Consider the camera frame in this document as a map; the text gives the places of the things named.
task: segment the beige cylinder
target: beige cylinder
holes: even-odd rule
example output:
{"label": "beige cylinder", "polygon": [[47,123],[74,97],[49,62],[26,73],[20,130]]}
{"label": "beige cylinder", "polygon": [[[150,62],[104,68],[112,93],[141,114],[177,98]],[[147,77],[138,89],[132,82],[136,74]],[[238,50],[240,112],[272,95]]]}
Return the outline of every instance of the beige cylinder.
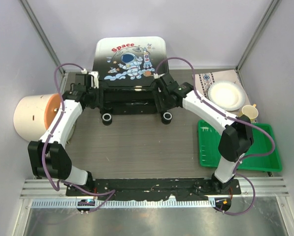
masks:
{"label": "beige cylinder", "polygon": [[24,97],[13,115],[17,133],[27,141],[38,141],[46,132],[60,107],[59,94]]}

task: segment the orange lid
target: orange lid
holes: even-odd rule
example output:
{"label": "orange lid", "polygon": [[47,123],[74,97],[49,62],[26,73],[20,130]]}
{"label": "orange lid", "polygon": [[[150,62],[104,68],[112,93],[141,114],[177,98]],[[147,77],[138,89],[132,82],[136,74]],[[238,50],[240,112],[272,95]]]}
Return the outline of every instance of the orange lid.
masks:
{"label": "orange lid", "polygon": [[44,113],[44,123],[45,128],[48,129],[53,122],[57,112],[55,109],[59,109],[60,107],[60,96],[58,93],[52,95],[48,100],[46,105],[45,113]]}

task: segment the gray wall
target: gray wall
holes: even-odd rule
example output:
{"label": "gray wall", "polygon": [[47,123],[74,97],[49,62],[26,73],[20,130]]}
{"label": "gray wall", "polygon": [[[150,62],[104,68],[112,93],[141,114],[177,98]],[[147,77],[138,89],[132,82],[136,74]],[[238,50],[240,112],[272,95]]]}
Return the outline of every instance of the gray wall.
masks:
{"label": "gray wall", "polygon": [[0,236],[11,235],[24,179],[33,177],[28,143],[13,127],[20,99],[55,91],[55,65],[17,0],[0,1]]}
{"label": "gray wall", "polygon": [[196,67],[236,66],[271,0],[28,2],[60,61],[90,69],[100,39],[124,36],[160,36],[169,57]]}
{"label": "gray wall", "polygon": [[241,73],[260,121],[273,126],[294,202],[294,0],[281,2]]}

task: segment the black wheel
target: black wheel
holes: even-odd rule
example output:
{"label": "black wheel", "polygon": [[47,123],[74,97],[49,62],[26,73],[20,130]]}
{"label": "black wheel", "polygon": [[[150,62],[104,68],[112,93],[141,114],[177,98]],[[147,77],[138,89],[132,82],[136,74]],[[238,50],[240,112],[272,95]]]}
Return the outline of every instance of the black wheel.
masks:
{"label": "black wheel", "polygon": [[170,112],[161,113],[161,121],[163,124],[170,124],[172,121],[173,115]]}
{"label": "black wheel", "polygon": [[102,116],[102,122],[105,125],[110,125],[112,123],[112,115],[110,113],[104,113]]}

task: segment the beige placemat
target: beige placemat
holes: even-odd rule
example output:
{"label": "beige placemat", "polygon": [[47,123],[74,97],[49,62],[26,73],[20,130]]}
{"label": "beige placemat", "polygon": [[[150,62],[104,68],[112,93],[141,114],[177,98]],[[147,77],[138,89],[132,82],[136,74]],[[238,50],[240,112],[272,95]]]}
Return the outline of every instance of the beige placemat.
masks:
{"label": "beige placemat", "polygon": [[[196,88],[197,90],[203,94],[206,98],[208,98],[208,89],[209,87],[216,81],[230,81],[237,85],[239,85],[243,90],[243,86],[241,85],[238,75],[235,70],[225,70],[225,71],[218,71],[212,73],[203,73],[203,74],[196,74]],[[246,92],[245,94],[245,105],[250,105],[250,100],[247,97]],[[231,113],[238,115],[239,110],[233,111]]]}

